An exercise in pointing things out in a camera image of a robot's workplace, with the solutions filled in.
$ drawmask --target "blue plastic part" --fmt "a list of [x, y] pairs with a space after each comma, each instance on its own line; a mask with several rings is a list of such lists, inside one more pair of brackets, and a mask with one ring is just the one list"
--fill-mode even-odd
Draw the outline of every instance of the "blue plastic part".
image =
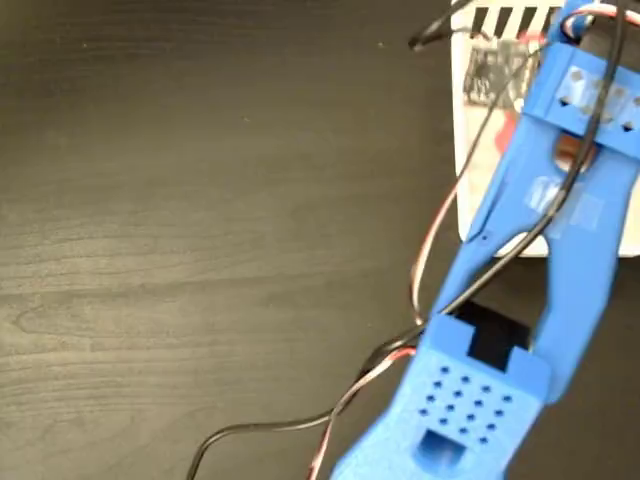
[[[557, 18], [585, 1], [570, 0]], [[440, 312], [514, 236], [528, 231], [565, 172], [563, 134], [580, 136], [605, 70], [603, 59], [556, 43], [433, 305], [386, 412], [337, 464], [332, 480], [497, 480], [545, 404], [568, 388], [607, 305], [629, 198], [640, 167], [640, 76], [619, 68], [592, 164], [545, 230], [547, 305], [529, 351], [505, 372], [468, 356], [474, 328]]]
[[544, 406], [551, 369], [514, 349], [506, 372], [469, 358], [473, 327], [436, 315], [386, 413], [333, 480], [503, 478]]

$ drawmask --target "wire bundle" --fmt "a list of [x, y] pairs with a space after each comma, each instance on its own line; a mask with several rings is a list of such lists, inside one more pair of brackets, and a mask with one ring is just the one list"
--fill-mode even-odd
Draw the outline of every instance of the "wire bundle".
[[[455, 13], [469, 5], [472, 1], [473, 0], [457, 0], [456, 2], [454, 2], [441, 17], [432, 22], [428, 27], [421, 29], [418, 33], [413, 35], [409, 41], [409, 46], [413, 50], [418, 51], [423, 49], [431, 42], [449, 38], [455, 33], [470, 33], [469, 29], [452, 30], [449, 26], [449, 20]], [[531, 245], [531, 243], [533, 243], [533, 241], [553, 221], [554, 217], [565, 204], [569, 193], [573, 189], [578, 175], [582, 170], [582, 167], [587, 163], [589, 159], [589, 152], [591, 150], [592, 143], [600, 125], [600, 117], [605, 107], [609, 89], [611, 88], [616, 69], [620, 63], [624, 41], [626, 38], [627, 22], [634, 25], [640, 25], [640, 15], [635, 12], [627, 11], [626, 5], [627, 0], [619, 0], [617, 2], [617, 5], [615, 6], [599, 3], [589, 4], [581, 7], [575, 12], [572, 12], [562, 21], [561, 28], [563, 29], [564, 33], [567, 34], [569, 38], [576, 40], [576, 38], [574, 38], [573, 36], [573, 32], [569, 28], [569, 21], [572, 18], [575, 18], [578, 15], [592, 15], [615, 17], [616, 19], [615, 36], [613, 38], [613, 41], [611, 42], [611, 46], [607, 56], [607, 66], [602, 79], [601, 88], [595, 102], [593, 113], [587, 123], [582, 142], [580, 143], [580, 147], [575, 156], [575, 160], [571, 164], [571, 167], [569, 168], [564, 181], [560, 185], [560, 188], [558, 189], [555, 197], [550, 202], [547, 210], [542, 214], [534, 227], [526, 233], [526, 235], [515, 245], [515, 247], [513, 247], [513, 249], [511, 249], [506, 255], [500, 258], [492, 267], [487, 269], [479, 278], [477, 278], [469, 287], [467, 287], [467, 289], [464, 290], [457, 298], [449, 303], [442, 310], [442, 313], [446, 314], [454, 312], [463, 303], [474, 297], [480, 290], [482, 290], [486, 285], [493, 281], [509, 263], [511, 263], [529, 245]], [[542, 48], [544, 47], [541, 47], [540, 49], [532, 52], [529, 58], [538, 54]], [[227, 436], [258, 432], [291, 432], [325, 425], [320, 444], [315, 455], [313, 456], [313, 460], [311, 462], [309, 473], [307, 476], [307, 480], [317, 479], [320, 468], [322, 466], [322, 460], [327, 451], [329, 438], [331, 436], [331, 432], [337, 417], [350, 405], [351, 401], [355, 398], [357, 393], [368, 383], [381, 375], [397, 360], [415, 354], [416, 349], [413, 344], [420, 337], [426, 326], [426, 323], [421, 314], [419, 301], [420, 283], [424, 275], [424, 269], [429, 257], [429, 253], [433, 246], [435, 236], [440, 229], [440, 226], [442, 225], [442, 221], [444, 220], [447, 211], [453, 204], [453, 200], [456, 197], [458, 187], [460, 185], [460, 180], [468, 170], [473, 155], [475, 154], [475, 151], [478, 147], [480, 138], [484, 130], [486, 129], [487, 124], [489, 123], [491, 115], [498, 105], [500, 97], [506, 91], [509, 82], [520, 74], [522, 69], [525, 68], [526, 64], [526, 61], [523, 62], [518, 68], [513, 71], [511, 79], [502, 86], [502, 88], [496, 94], [493, 102], [488, 107], [487, 114], [473, 142], [471, 143], [467, 158], [458, 174], [458, 177], [456, 178], [455, 183], [447, 194], [444, 202], [438, 209], [433, 222], [427, 230], [427, 234], [420, 248], [416, 262], [411, 269], [410, 299], [416, 325], [376, 347], [364, 362], [363, 366], [360, 369], [360, 372], [358, 373], [358, 376], [356, 377], [356, 380], [349, 387], [349, 389], [347, 389], [344, 395], [340, 397], [333, 408], [320, 414], [299, 420], [232, 425], [229, 427], [225, 427], [207, 437], [200, 444], [193, 457], [186, 476], [187, 480], [195, 479], [198, 468], [200, 467], [202, 459], [207, 450], [213, 444]]]

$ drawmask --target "square hole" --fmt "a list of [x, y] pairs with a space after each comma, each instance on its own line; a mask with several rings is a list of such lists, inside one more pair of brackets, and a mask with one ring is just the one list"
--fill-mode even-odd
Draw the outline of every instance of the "square hole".
[[416, 459], [430, 474], [455, 474], [467, 448], [433, 430], [427, 430], [418, 445]]

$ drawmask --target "table surface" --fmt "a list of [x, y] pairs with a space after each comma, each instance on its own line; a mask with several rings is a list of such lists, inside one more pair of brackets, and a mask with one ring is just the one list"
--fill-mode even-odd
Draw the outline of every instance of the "table surface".
[[[180, 480], [224, 424], [332, 404], [407, 326], [453, 178], [443, 2], [11, 0], [0, 22], [0, 479]], [[458, 246], [450, 218], [433, 298]], [[638, 261], [510, 478], [637, 468]], [[543, 260], [483, 301], [533, 321]], [[329, 463], [381, 411], [389, 373]], [[318, 432], [229, 439], [199, 478], [303, 478]]]

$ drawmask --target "wood grain surface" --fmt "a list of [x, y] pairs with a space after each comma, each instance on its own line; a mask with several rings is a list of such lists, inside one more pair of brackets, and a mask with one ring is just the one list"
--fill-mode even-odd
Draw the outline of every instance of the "wood grain surface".
[[[1, 480], [180, 480], [207, 433], [328, 407], [407, 325], [453, 148], [448, 47], [405, 48], [443, 4], [401, 3], [3, 3]], [[425, 298], [457, 245], [450, 219]], [[637, 272], [511, 478], [633, 476]], [[517, 263], [484, 299], [534, 319], [543, 275]], [[199, 478], [302, 478], [316, 441], [230, 439]]]

